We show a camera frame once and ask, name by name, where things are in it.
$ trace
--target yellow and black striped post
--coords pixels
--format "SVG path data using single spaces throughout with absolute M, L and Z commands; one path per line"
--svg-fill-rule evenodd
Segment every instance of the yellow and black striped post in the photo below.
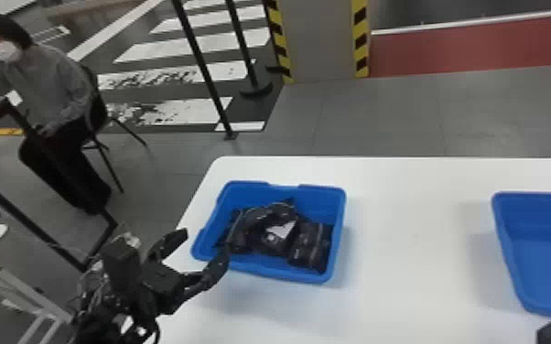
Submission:
M 370 20 L 367 0 L 351 0 L 351 14 L 355 76 L 366 78 L 370 75 Z
M 295 80 L 293 79 L 290 55 L 286 45 L 282 12 L 280 12 L 277 0 L 265 0 L 265 7 L 267 8 L 267 20 L 269 21 L 269 27 L 273 35 L 277 61 L 282 69 L 282 78 L 284 79 L 284 83 L 293 83 Z

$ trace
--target table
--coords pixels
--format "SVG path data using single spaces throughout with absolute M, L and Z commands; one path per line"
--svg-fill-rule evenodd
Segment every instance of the table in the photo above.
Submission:
M 230 271 L 158 319 L 163 343 L 532 344 L 549 321 L 515 296 L 490 199 L 551 191 L 551 159 L 222 157 L 181 218 L 189 240 L 167 265 L 205 265 L 190 247 L 235 179 L 346 191 L 333 278 L 303 285 Z
M 19 111 L 11 104 L 7 98 L 0 100 L 0 119 L 6 115 L 11 116 L 17 124 L 22 128 L 26 137 L 29 140 L 35 142 L 35 144 L 43 150 L 43 153 L 53 161 L 56 167 L 59 169 L 59 172 L 64 176 L 83 196 L 86 200 L 94 202 L 91 192 L 84 187 L 81 183 L 77 181 L 77 178 L 74 176 L 72 169 L 65 166 L 57 157 L 51 153 L 47 148 L 47 145 L 44 144 L 43 139 L 37 134 L 37 132 L 32 128 L 28 123 L 26 118 L 19 113 Z M 106 209 L 101 210 L 101 216 L 107 222 L 107 228 L 101 234 L 98 241 L 94 244 L 91 250 L 88 252 L 88 257 L 84 261 L 78 260 L 74 255 L 69 251 L 62 248 L 60 244 L 53 239 L 46 231 L 44 231 L 40 226 L 38 226 L 33 220 L 31 220 L 23 211 L 21 211 L 17 206 L 15 206 L 10 200 L 5 198 L 0 193 L 0 207 L 2 207 L 6 212 L 18 220 L 22 225 L 24 225 L 29 231 L 35 234 L 40 240 L 47 243 L 49 247 L 58 253 L 63 259 L 73 265 L 80 271 L 85 271 L 88 266 L 91 264 L 93 257 L 97 252 L 101 250 L 104 244 L 107 242 L 107 239 L 111 236 L 115 228 L 117 227 L 117 221 L 107 212 Z
M 0 240 L 5 234 L 6 226 L 0 224 Z M 14 305 L 19 306 L 22 310 L 37 316 L 32 325 L 26 330 L 26 333 L 17 342 L 18 344 L 28 343 L 43 322 L 50 319 L 52 320 L 51 326 L 39 342 L 47 344 L 62 324 L 69 324 L 72 320 L 70 314 L 2 267 L 0 267 L 0 295 Z

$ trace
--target metal pole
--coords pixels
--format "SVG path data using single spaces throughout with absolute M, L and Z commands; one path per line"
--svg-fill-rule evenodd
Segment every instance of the metal pole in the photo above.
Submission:
M 85 271 L 85 266 L 81 263 L 75 256 L 70 254 L 68 251 L 60 248 L 59 243 L 56 242 L 49 234 L 47 234 L 43 229 L 41 229 L 33 220 L 31 220 L 23 211 L 16 207 L 10 200 L 6 199 L 2 194 L 0 194 L 0 207 L 8 212 L 12 217 L 17 219 L 21 224 L 26 226 L 34 235 L 36 235 L 40 240 L 47 243 L 48 246 L 55 252 L 57 252 L 64 260 L 69 262 L 72 266 L 77 268 L 79 271 Z
M 237 9 L 233 0 L 226 0 L 226 7 L 229 9 L 229 15 L 231 15 L 232 28 L 235 30 L 235 36 L 239 42 L 239 48 L 242 51 L 243 62 L 248 69 L 248 76 L 250 82 L 254 87 L 258 87 L 258 79 L 254 72 L 254 66 L 250 60 L 250 52 L 248 51 L 248 45 L 245 43 L 245 37 L 243 36 L 242 24 L 239 22 L 239 16 L 237 15 Z
M 181 0 L 171 0 L 171 3 L 173 3 L 175 11 L 178 13 L 179 23 L 181 23 L 181 26 L 184 29 L 184 33 L 186 34 L 188 43 L 192 48 L 194 58 L 197 61 L 197 65 L 199 65 L 200 72 L 203 75 L 203 79 L 205 80 L 205 84 L 207 84 L 207 89 L 210 91 L 211 100 L 216 106 L 216 110 L 218 111 L 218 115 L 220 116 L 220 121 L 222 122 L 222 125 L 224 125 L 224 130 L 226 130 L 226 139 L 234 140 L 235 138 L 237 138 L 237 133 L 232 130 L 231 123 L 226 116 L 226 112 L 224 111 L 224 107 L 222 106 L 222 102 L 220 101 L 220 96 L 218 95 L 218 90 L 216 90 L 216 86 L 213 84 L 213 79 L 211 78 L 210 71 L 207 69 L 205 58 L 203 57 L 203 53 L 200 51 L 197 38 L 194 36 L 194 32 L 192 32 L 192 26 L 188 21 L 188 16 L 186 15 L 184 5 L 181 4 Z
M 256 77 L 256 71 L 254 70 L 254 65 L 250 60 L 250 51 L 248 50 L 248 45 L 245 42 L 245 36 L 243 35 L 242 23 L 239 21 L 237 8 L 235 7 L 233 0 L 226 0 L 226 7 L 229 9 L 232 28 L 235 31 L 235 36 L 237 36 L 239 49 L 242 51 L 243 62 L 245 63 L 245 68 L 248 70 L 248 76 L 250 77 L 250 83 L 252 85 L 251 90 L 242 90 L 240 91 L 240 94 L 246 97 L 264 96 L 274 88 L 274 85 L 271 81 L 265 82 L 265 85 L 259 85 L 258 78 Z

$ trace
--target blue plastic bin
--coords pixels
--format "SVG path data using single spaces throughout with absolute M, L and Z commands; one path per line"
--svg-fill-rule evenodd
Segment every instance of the blue plastic bin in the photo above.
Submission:
M 492 206 L 517 296 L 526 310 L 551 317 L 551 193 L 499 192 Z
M 310 269 L 290 266 L 284 258 L 263 254 L 234 254 L 230 267 L 250 274 L 290 281 L 312 284 L 327 282 L 333 276 L 344 220 L 346 193 L 341 188 L 310 185 L 283 187 L 265 182 L 231 181 L 222 189 L 216 200 L 216 208 L 192 245 L 192 256 L 202 261 L 209 261 L 216 255 L 214 244 L 226 230 L 233 210 L 266 206 L 289 198 L 295 200 L 295 207 L 300 214 L 316 222 L 333 224 L 332 244 L 326 272 L 320 274 Z

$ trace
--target white painted stripe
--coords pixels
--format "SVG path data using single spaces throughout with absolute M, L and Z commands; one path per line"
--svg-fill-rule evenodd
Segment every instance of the white painted stripe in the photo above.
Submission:
M 264 126 L 265 121 L 231 123 L 231 128 L 235 132 L 260 132 L 261 130 L 263 130 Z M 218 125 L 216 125 L 215 131 L 223 132 L 224 125 L 222 123 L 218 123 Z
M 242 60 L 210 63 L 207 68 L 214 81 L 242 80 L 248 73 Z M 109 91 L 204 81 L 199 66 L 193 65 L 101 74 L 98 76 L 98 87 L 101 91 Z
M 129 27 L 138 18 L 152 10 L 152 8 L 156 7 L 163 1 L 164 0 L 146 0 L 143 4 L 133 8 L 128 13 L 121 16 L 119 19 L 115 20 L 113 23 L 109 24 L 107 27 L 96 33 L 96 35 L 90 37 L 88 40 L 81 43 L 78 47 L 71 50 L 68 54 L 69 57 L 77 61 L 82 60 L 86 56 L 90 55 L 102 44 L 104 44 L 106 41 L 113 38 L 125 28 Z
M 40 40 L 38 43 L 40 44 L 43 44 L 43 43 L 47 43 L 51 40 L 54 40 L 54 39 L 58 39 L 58 38 L 63 38 L 65 36 L 68 36 L 70 35 L 70 30 L 68 30 L 65 26 L 63 25 L 60 25 L 59 27 L 56 27 L 57 30 L 59 30 L 60 33 L 58 33 L 58 35 L 55 35 L 53 37 L 50 37 L 50 38 L 45 38 L 43 40 Z
M 269 29 L 260 27 L 243 32 L 248 47 L 261 47 L 269 39 Z M 234 32 L 200 36 L 197 38 L 203 53 L 238 49 L 237 38 Z M 159 42 L 135 44 L 125 51 L 114 63 L 136 61 L 141 59 L 171 58 L 191 55 L 192 50 L 185 38 L 163 40 Z
M 262 5 L 240 8 L 239 10 L 237 10 L 237 14 L 239 15 L 240 21 L 254 20 L 254 19 L 265 17 L 265 11 Z M 189 16 L 188 20 L 190 21 L 192 28 L 197 28 L 197 27 L 211 27 L 219 24 L 227 24 L 231 22 L 231 17 L 229 16 L 229 11 L 225 10 L 225 11 L 205 13 L 202 15 Z M 154 27 L 154 29 L 149 33 L 157 34 L 161 32 L 175 31 L 175 30 L 181 30 L 181 29 L 182 27 L 181 27 L 181 24 L 179 23 L 179 19 L 173 18 L 173 19 L 167 19 L 162 23 L 158 24 L 158 26 Z
M 60 26 L 57 26 L 57 27 L 50 27 L 50 28 L 46 28 L 44 30 L 40 30 L 36 34 L 32 34 L 30 36 L 32 36 L 32 38 L 37 38 L 38 36 L 45 35 L 46 33 L 50 32 L 50 31 L 53 31 L 53 30 L 58 30 L 58 31 L 61 31 L 62 33 L 65 32 L 65 31 L 68 31 L 68 29 L 65 26 L 60 25 Z
M 253 1 L 253 0 L 235 0 L 235 3 L 243 3 L 247 1 Z M 215 5 L 224 5 L 224 0 L 190 0 L 186 4 L 184 4 L 184 9 L 188 11 L 190 9 L 209 7 L 209 6 L 215 6 Z
M 226 109 L 232 97 L 221 97 Z M 135 121 L 137 125 L 216 124 L 220 120 L 211 99 L 185 99 L 157 104 L 109 103 L 107 110 L 120 121 Z
M 542 19 L 542 18 L 550 18 L 550 17 L 551 17 L 551 11 L 532 12 L 532 13 L 526 13 L 522 15 L 493 16 L 489 18 L 460 20 L 460 21 L 454 21 L 449 23 L 415 25 L 411 27 L 399 27 L 399 28 L 373 30 L 372 35 L 397 35 L 397 34 L 405 34 L 405 33 L 425 31 L 425 30 L 438 30 L 442 28 L 453 28 L 453 27 L 474 27 L 478 25 L 508 23 L 508 22 Z

